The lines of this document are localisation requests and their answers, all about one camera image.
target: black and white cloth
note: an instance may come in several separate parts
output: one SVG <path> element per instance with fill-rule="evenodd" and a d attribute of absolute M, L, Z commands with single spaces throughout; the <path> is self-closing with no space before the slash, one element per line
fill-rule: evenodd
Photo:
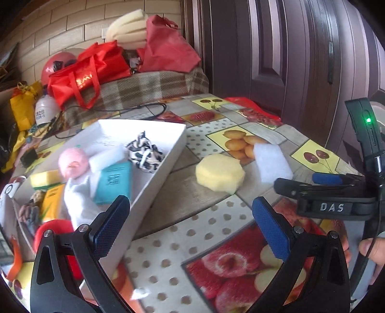
<path fill-rule="evenodd" d="M 126 148 L 129 160 L 147 173 L 154 173 L 164 158 L 163 153 L 146 137 L 146 132 L 140 133 L 137 140 L 130 142 Z"/>

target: red tote bag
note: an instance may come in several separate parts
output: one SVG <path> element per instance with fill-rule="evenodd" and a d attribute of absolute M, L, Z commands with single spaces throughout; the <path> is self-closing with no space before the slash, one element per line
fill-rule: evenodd
<path fill-rule="evenodd" d="M 201 61 L 195 50 L 178 32 L 178 25 L 153 15 L 147 20 L 147 43 L 137 49 L 142 60 L 139 72 L 191 72 Z"/>
<path fill-rule="evenodd" d="M 49 78 L 48 93 L 63 109 L 63 104 L 75 96 L 79 105 L 89 109 L 100 95 L 100 84 L 131 75 L 131 69 L 122 55 L 117 42 L 94 43 L 79 54 L 76 63 L 53 73 Z M 84 102 L 81 90 L 94 87 L 95 95 Z"/>

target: pink helmet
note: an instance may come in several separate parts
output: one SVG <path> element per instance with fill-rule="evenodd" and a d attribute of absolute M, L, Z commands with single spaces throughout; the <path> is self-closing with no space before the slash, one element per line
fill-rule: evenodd
<path fill-rule="evenodd" d="M 42 85 L 48 85 L 52 73 L 76 62 L 76 57 L 69 52 L 59 52 L 50 58 L 42 71 Z"/>

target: fruit print tablecloth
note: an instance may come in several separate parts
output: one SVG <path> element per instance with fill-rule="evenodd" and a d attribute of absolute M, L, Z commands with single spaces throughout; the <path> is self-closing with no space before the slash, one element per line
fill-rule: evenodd
<path fill-rule="evenodd" d="M 211 94 L 167 102 L 167 111 L 159 119 L 185 123 L 187 145 L 123 258 L 130 288 L 135 289 L 130 304 L 137 313 L 245 312 L 281 264 L 253 220 L 250 206 L 254 198 L 264 196 L 292 225 L 307 231 L 344 232 L 340 223 L 297 216 L 294 203 L 277 195 L 272 185 L 259 183 L 253 156 L 246 148 L 260 141 L 279 145 L 294 179 L 306 183 L 312 183 L 314 171 L 357 172 L 293 127 L 261 118 Z M 144 107 L 117 118 L 143 118 L 160 112 L 156 106 Z M 75 134 L 80 128 L 58 137 Z M 232 139 L 224 136 L 229 130 L 243 131 L 250 140 L 229 145 Z M 41 149 L 57 143 L 51 137 L 42 142 Z M 246 176 L 234 195 L 213 192 L 197 183 L 195 166 L 212 153 L 241 159 Z M 288 301 L 298 296 L 310 265 L 308 259 Z"/>

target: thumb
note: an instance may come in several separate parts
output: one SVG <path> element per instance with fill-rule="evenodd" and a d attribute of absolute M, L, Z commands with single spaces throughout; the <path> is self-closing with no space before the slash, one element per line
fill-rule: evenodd
<path fill-rule="evenodd" d="M 362 255 L 366 255 L 369 250 L 370 244 L 373 238 L 365 239 L 360 242 L 358 249 Z M 376 238 L 373 249 L 370 252 L 369 259 L 378 265 L 384 265 L 385 263 L 385 238 Z"/>

